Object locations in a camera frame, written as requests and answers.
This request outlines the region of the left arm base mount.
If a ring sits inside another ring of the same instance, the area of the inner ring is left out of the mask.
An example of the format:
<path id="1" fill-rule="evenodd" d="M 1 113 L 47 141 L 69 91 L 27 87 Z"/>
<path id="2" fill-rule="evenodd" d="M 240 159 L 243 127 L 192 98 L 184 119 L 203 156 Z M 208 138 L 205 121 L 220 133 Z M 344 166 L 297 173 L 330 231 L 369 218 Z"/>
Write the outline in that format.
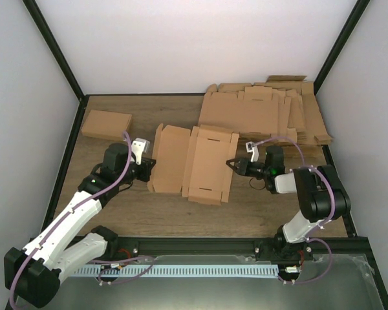
<path id="1" fill-rule="evenodd" d="M 104 226 L 98 226 L 93 230 L 93 232 L 102 236 L 107 242 L 105 252 L 99 257 L 99 259 L 114 261 L 136 257 L 136 253 L 130 251 L 129 248 L 120 245 L 119 236 L 114 231 Z"/>

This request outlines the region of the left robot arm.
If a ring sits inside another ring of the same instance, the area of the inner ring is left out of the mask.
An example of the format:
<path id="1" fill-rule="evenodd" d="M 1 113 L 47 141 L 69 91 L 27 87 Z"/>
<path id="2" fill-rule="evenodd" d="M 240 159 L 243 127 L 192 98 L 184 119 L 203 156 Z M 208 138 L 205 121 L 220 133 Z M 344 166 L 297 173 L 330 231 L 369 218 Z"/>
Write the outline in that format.
<path id="1" fill-rule="evenodd" d="M 20 296 L 37 308 L 46 306 L 60 285 L 85 264 L 100 258 L 114 260 L 119 253 L 118 235 L 97 226 L 81 241 L 72 244 L 84 225 L 96 216 L 124 185 L 148 182 L 156 161 L 143 155 L 147 140 L 136 138 L 130 144 L 113 143 L 103 161 L 78 186 L 69 204 L 22 249 L 11 248 L 4 256 L 5 286 L 9 302 L 15 305 Z"/>

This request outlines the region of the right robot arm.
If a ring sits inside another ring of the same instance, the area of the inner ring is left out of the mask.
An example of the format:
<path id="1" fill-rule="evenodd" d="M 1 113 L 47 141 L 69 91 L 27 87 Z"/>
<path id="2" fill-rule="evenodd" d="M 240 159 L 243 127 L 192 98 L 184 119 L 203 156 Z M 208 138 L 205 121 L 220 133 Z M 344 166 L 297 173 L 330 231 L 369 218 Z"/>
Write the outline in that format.
<path id="1" fill-rule="evenodd" d="M 258 160 L 257 146 L 250 142 L 246 148 L 252 157 L 227 160 L 231 170 L 240 176 L 263 180 L 264 188 L 271 194 L 297 195 L 299 211 L 274 237 L 278 258 L 291 259 L 297 253 L 297 244 L 308 241 L 312 231 L 350 211 L 349 195 L 333 166 L 302 166 L 286 172 L 282 147 L 268 146 L 263 162 Z"/>

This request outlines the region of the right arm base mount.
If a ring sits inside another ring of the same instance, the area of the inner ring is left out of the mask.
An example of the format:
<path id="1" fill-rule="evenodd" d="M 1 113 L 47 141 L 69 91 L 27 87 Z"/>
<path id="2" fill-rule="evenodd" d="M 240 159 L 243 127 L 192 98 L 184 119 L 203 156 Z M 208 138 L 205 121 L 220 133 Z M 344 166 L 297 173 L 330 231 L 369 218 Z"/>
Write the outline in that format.
<path id="1" fill-rule="evenodd" d="M 273 264 L 299 264 L 312 259 L 312 255 L 307 252 L 307 243 L 286 241 L 282 225 L 273 237 L 254 241 L 253 247 L 256 260 L 270 261 Z"/>

